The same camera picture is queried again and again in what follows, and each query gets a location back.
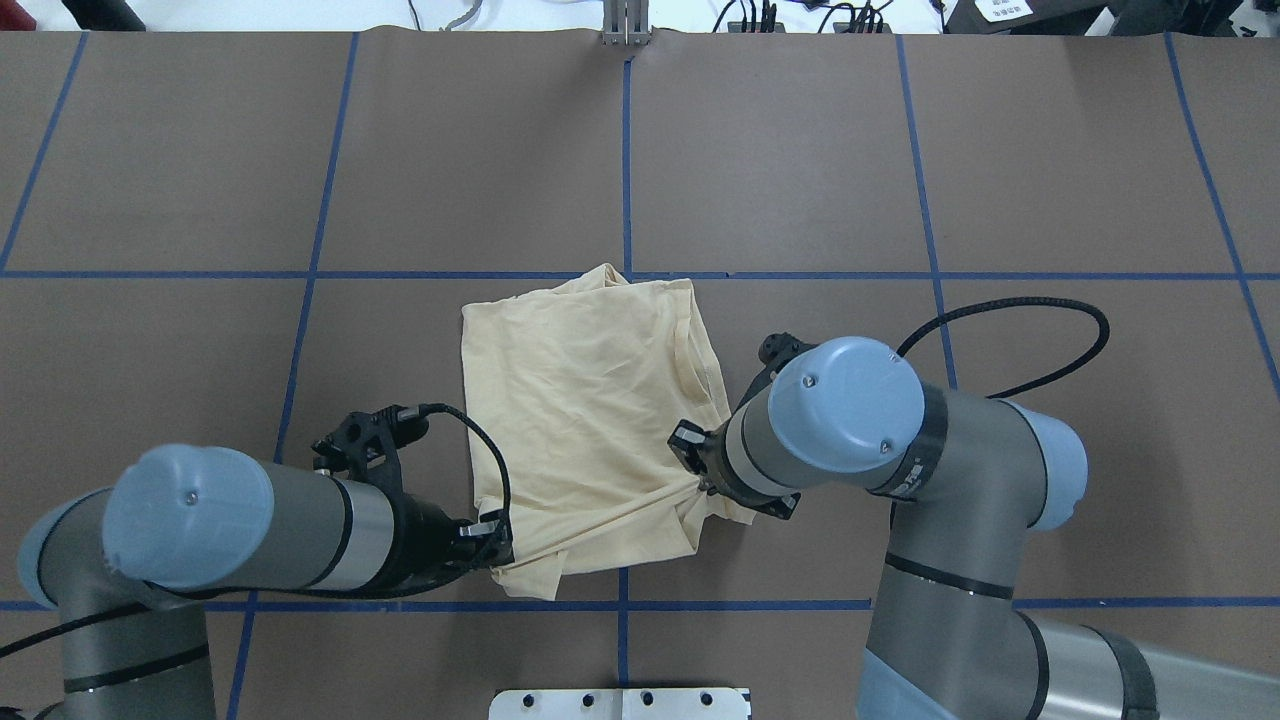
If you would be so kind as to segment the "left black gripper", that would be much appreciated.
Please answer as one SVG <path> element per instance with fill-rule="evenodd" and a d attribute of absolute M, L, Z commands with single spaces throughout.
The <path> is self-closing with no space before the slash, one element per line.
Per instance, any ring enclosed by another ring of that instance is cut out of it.
<path fill-rule="evenodd" d="M 434 415 L 470 429 L 499 469 L 500 505 L 477 519 L 453 518 L 404 488 L 399 451 L 421 439 Z M 434 591 L 471 571 L 515 561 L 512 488 L 495 441 L 448 404 L 390 405 L 353 411 L 311 445 L 314 470 L 330 477 L 349 503 L 346 543 L 311 591 Z"/>

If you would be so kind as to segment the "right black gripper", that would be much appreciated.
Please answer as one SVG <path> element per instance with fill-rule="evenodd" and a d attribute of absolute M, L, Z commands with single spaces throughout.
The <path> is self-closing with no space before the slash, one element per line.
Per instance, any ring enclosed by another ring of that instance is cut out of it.
<path fill-rule="evenodd" d="M 718 495 L 737 506 L 780 520 L 794 515 L 801 493 L 780 484 L 773 489 L 763 487 L 771 479 L 749 457 L 744 439 L 745 415 L 748 405 L 765 393 L 795 357 L 814 347 L 814 343 L 785 332 L 767 336 L 756 354 L 762 369 L 744 391 L 728 420 L 714 430 L 687 419 L 680 420 L 667 446 L 684 470 L 698 478 L 701 492 Z"/>

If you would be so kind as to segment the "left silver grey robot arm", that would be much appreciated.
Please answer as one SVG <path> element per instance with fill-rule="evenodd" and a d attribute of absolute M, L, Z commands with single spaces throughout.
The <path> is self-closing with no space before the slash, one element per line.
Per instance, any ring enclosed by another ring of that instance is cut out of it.
<path fill-rule="evenodd" d="M 399 452 L 434 415 L 460 420 L 499 471 L 500 503 L 453 518 L 404 488 Z M 314 466 L 233 448 L 161 445 L 109 487 L 49 511 L 18 553 L 20 584 L 61 639 L 61 698 L 5 719 L 214 719 L 207 602 L 269 591 L 402 600 L 513 559 L 509 469 L 495 441 L 447 404 L 351 413 L 314 442 Z"/>

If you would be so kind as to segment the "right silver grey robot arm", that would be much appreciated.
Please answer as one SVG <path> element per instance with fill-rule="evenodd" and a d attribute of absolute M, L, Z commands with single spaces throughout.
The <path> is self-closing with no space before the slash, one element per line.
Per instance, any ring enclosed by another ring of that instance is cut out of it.
<path fill-rule="evenodd" d="M 699 486 L 787 519 L 817 486 L 892 503 L 859 719 L 1275 719 L 1277 678 L 1012 605 L 1032 532 L 1085 493 L 1066 423 L 932 386 L 890 346 L 795 343 L 718 427 L 668 446 Z"/>

